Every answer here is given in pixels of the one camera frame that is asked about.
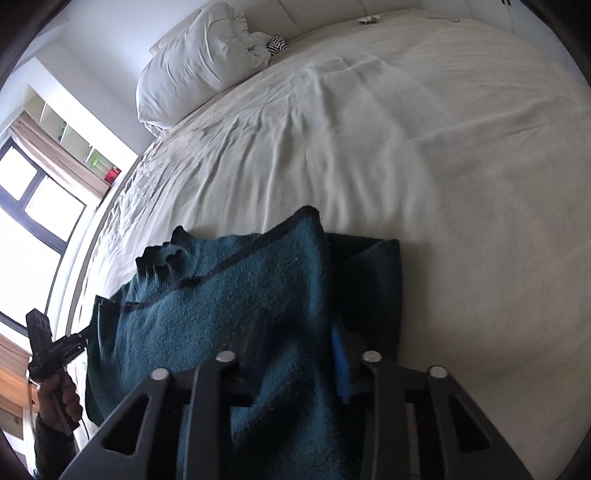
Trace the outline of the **dark sleeve forearm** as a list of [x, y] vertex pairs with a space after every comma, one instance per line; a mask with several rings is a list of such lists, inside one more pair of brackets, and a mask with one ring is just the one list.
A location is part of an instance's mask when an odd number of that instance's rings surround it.
[[35, 471], [40, 480], [59, 479], [78, 453], [73, 434], [55, 430], [37, 416], [34, 429]]

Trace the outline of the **left hand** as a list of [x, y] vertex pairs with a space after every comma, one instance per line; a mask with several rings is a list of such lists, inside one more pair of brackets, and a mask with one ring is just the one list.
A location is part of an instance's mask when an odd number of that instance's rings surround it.
[[37, 392], [39, 416], [52, 429], [70, 435], [81, 420], [83, 408], [76, 385], [64, 370], [41, 382]]

